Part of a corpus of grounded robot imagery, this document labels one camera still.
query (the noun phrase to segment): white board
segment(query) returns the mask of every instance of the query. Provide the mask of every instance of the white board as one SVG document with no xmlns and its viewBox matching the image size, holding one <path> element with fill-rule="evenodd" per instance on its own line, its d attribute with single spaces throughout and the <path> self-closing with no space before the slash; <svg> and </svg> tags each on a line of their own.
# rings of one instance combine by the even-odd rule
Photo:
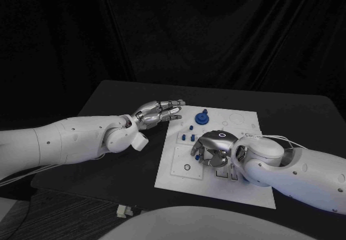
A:
<svg viewBox="0 0 346 240">
<path fill-rule="evenodd" d="M 210 123 L 200 125 L 195 116 L 202 113 L 204 109 L 208 110 Z M 260 187 L 246 181 L 241 173 L 231 168 L 231 161 L 226 167 L 214 168 L 202 165 L 191 156 L 198 138 L 213 130 L 224 130 L 239 138 L 246 133 L 263 134 L 257 113 L 184 106 L 179 114 L 182 119 L 169 122 L 155 187 L 277 209 L 273 188 Z M 213 155 L 205 152 L 205 158 L 211 157 Z"/>
</svg>

